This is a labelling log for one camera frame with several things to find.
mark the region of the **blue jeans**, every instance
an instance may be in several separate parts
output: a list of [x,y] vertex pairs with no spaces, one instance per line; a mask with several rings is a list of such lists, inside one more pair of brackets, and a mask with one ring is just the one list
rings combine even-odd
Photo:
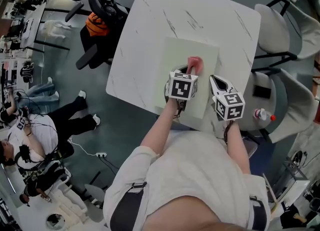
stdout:
[[28,107],[29,109],[36,108],[37,106],[46,106],[59,101],[57,95],[53,94],[51,96],[38,95],[40,93],[52,91],[55,85],[51,82],[46,84],[39,84],[32,86],[26,91],[26,93],[21,93],[20,101],[17,103],[19,108]]

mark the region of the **pink sponge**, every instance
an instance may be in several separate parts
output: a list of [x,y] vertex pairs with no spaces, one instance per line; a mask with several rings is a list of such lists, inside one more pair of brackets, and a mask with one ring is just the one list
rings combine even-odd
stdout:
[[186,70],[187,74],[191,74],[192,68],[195,69],[195,75],[198,76],[202,69],[204,68],[204,61],[200,57],[188,57],[188,68]]

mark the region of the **black office chair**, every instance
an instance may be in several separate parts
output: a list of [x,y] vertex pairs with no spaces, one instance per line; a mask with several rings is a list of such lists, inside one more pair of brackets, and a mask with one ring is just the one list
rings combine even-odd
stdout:
[[[76,67],[80,70],[86,65],[91,69],[97,68],[103,62],[111,64],[117,49],[118,41],[122,29],[127,20],[129,8],[123,7],[114,0],[89,0],[89,5],[93,13],[101,18],[110,29],[110,33],[106,36],[90,36],[86,26],[80,32],[81,42],[85,54],[76,62]],[[66,16],[65,21],[68,22],[83,7],[83,3],[79,2]]]

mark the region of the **water bottle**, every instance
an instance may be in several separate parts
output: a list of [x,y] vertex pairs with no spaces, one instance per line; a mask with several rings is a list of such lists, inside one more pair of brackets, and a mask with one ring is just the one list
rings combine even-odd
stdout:
[[264,108],[255,109],[253,112],[253,116],[256,119],[260,119],[262,121],[265,121],[267,119],[270,119],[271,121],[276,120],[276,116],[274,114],[271,114],[269,111],[266,111]]

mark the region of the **person's arm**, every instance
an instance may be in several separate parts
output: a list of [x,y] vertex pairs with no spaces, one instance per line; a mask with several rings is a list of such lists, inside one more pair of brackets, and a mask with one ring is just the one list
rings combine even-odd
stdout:
[[32,133],[30,124],[26,124],[23,128],[27,138],[29,139],[29,148],[34,150],[39,156],[42,156],[43,158],[46,157],[46,153],[44,151],[44,148],[40,144],[40,142],[37,140],[36,136]]
[[36,188],[35,189],[39,194],[41,194],[43,196],[43,198],[48,198],[47,194],[45,192],[42,191],[41,188]]
[[227,152],[229,156],[235,161],[235,163],[240,167],[243,174],[251,174],[249,156],[242,140],[239,125],[234,122],[227,134]]
[[177,108],[177,101],[173,98],[169,98],[158,120],[142,140],[141,146],[151,148],[159,155],[163,153]]
[[16,102],[13,95],[13,90],[9,89],[8,102],[11,103],[11,106],[6,109],[8,116],[11,116],[16,111]]

